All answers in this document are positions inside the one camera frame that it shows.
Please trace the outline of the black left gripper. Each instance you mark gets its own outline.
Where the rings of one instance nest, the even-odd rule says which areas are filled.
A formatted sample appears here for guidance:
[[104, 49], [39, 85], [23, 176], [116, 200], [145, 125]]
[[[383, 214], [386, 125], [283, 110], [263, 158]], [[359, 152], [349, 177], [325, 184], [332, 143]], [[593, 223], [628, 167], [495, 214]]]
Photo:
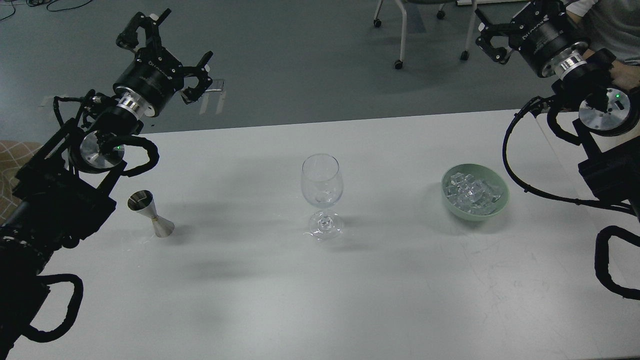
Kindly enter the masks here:
[[[162, 44], [159, 27], [171, 14], [167, 8], [162, 14], [136, 13], [125, 29], [116, 37], [116, 45], [134, 53], [135, 60], [113, 84], [116, 95], [134, 92], [147, 103], [145, 115], [157, 117], [176, 92], [180, 91], [186, 104], [197, 102], [213, 84], [208, 64], [213, 52], [202, 55], [194, 66], [183, 66]], [[138, 30], [144, 30], [144, 46], [140, 47]], [[184, 79], [195, 78], [195, 87], [184, 87]]]

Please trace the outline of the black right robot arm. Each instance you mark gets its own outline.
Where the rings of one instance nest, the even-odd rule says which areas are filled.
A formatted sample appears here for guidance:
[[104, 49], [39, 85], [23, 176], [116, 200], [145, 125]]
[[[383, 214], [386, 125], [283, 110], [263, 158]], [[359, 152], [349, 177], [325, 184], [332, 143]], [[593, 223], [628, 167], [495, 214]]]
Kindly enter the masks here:
[[[553, 95], [531, 98], [514, 115], [502, 143], [508, 175], [526, 193], [540, 198], [639, 216], [639, 139], [603, 151], [594, 135], [615, 137], [639, 123], [639, 96], [614, 84], [614, 54], [602, 48], [585, 57], [590, 41], [567, 13], [562, 0], [531, 0], [509, 22], [494, 23], [478, 7], [482, 27], [475, 43], [494, 62], [506, 64], [517, 52], [540, 78], [556, 76]], [[586, 160], [579, 174], [594, 200], [547, 193], [524, 182], [508, 162], [508, 142], [526, 113], [546, 113], [553, 134], [581, 146]]]

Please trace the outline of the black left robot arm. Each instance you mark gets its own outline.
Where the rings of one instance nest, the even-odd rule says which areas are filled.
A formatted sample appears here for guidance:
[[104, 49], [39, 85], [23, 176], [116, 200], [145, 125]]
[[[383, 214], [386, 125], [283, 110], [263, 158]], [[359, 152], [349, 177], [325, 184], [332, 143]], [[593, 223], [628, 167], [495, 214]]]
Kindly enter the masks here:
[[117, 203], [119, 178], [157, 166], [155, 143], [141, 137], [144, 117], [157, 117], [174, 95], [185, 104], [211, 91], [206, 52], [185, 66], [162, 43], [160, 25], [171, 14], [136, 13], [116, 45], [134, 54], [109, 96], [55, 96], [59, 129], [16, 173], [20, 203], [1, 226], [1, 358], [19, 338], [48, 343], [74, 325], [83, 300], [77, 275], [44, 275], [52, 255], [98, 232]]

